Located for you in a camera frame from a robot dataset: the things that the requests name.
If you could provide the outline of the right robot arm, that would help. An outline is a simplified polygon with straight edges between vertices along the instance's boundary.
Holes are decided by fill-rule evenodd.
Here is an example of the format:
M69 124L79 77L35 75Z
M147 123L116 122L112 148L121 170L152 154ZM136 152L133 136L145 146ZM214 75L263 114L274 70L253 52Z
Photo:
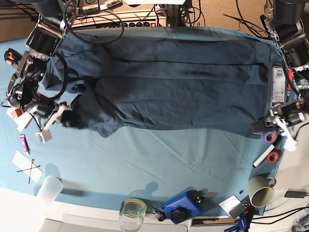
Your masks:
M70 0L31 0L39 13L35 28L29 35L26 45L28 51L20 55L15 50L5 52L5 61L16 68L9 82L2 107L29 113L35 120L45 119L44 128L61 123L71 126L74 120L70 118L71 107L65 102L57 103L67 88L69 74L68 66L57 49L65 39L68 24L76 15L66 18L64 12L70 5ZM39 82L46 74L47 63L56 56L63 65L64 77L58 94L46 97L38 93Z

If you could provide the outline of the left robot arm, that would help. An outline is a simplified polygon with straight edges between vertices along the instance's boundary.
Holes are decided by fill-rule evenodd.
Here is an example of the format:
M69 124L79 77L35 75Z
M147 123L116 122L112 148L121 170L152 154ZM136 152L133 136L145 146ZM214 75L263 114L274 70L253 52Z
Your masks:
M294 126L309 112L309 41L301 20L307 3L307 0L268 0L265 3L265 27L283 59L283 70L292 71L295 83L290 87L298 100L273 107L252 125L255 134L281 131L276 118L287 127Z

